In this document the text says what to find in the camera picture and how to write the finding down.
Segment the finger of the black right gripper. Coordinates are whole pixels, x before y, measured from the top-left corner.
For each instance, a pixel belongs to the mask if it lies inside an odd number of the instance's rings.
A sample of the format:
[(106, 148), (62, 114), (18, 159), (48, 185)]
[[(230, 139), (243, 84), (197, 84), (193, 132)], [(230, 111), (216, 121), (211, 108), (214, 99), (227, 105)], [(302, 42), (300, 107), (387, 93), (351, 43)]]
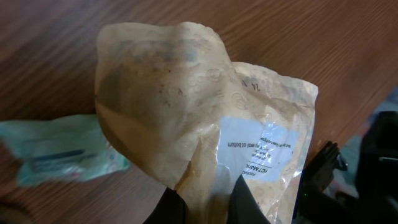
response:
[(323, 192), (334, 179), (333, 171), (348, 170), (348, 162), (340, 154), (338, 144), (328, 141), (303, 171), (303, 191)]

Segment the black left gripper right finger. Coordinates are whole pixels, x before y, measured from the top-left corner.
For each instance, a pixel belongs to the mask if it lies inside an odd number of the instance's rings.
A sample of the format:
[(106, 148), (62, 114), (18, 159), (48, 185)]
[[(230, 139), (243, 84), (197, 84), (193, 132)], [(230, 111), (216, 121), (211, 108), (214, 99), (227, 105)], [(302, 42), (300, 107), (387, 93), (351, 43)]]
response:
[(229, 200), (227, 224), (270, 224), (261, 212), (242, 175)]

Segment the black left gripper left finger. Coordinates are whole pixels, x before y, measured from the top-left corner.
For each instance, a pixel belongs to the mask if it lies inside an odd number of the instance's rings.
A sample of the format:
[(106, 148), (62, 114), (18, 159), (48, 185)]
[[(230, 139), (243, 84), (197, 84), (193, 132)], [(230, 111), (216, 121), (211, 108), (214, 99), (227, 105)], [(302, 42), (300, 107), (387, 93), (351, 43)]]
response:
[(186, 224), (187, 205), (179, 194), (166, 188), (143, 224)]

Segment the beige plastic pouch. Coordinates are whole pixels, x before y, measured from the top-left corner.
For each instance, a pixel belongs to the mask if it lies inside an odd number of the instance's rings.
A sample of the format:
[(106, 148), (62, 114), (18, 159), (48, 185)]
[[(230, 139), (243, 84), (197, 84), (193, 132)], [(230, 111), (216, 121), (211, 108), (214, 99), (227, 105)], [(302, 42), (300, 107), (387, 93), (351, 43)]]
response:
[(316, 85), (232, 62), (211, 28), (119, 23), (97, 42), (95, 105), (110, 144), (176, 191), (186, 223), (226, 223), (243, 176), (271, 223), (290, 223)]

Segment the teal tissue pack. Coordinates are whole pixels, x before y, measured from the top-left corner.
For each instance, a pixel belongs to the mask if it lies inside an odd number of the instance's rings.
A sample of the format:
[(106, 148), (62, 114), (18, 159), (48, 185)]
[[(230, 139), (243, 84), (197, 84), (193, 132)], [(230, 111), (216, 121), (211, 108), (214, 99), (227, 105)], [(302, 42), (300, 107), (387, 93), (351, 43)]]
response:
[(105, 138), (95, 114), (3, 121), (1, 140), (22, 161), (17, 183), (23, 187), (52, 181), (86, 182), (130, 165)]

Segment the green lid jar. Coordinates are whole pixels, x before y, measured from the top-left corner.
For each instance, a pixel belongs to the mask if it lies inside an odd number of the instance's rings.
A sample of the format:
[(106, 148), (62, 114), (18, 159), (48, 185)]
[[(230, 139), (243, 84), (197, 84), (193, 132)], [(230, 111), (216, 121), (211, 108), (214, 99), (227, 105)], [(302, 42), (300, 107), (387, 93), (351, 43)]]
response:
[(1, 203), (1, 224), (35, 224), (30, 213), (11, 203)]

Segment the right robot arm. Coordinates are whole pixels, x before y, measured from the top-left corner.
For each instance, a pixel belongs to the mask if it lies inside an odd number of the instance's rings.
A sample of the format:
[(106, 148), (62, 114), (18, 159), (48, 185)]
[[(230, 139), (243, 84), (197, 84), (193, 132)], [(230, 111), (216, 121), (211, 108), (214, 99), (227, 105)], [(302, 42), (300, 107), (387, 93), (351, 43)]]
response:
[(347, 171), (348, 163), (329, 141), (302, 172), (293, 223), (397, 223), (397, 112), (380, 112), (361, 140), (358, 197), (324, 194), (334, 170)]

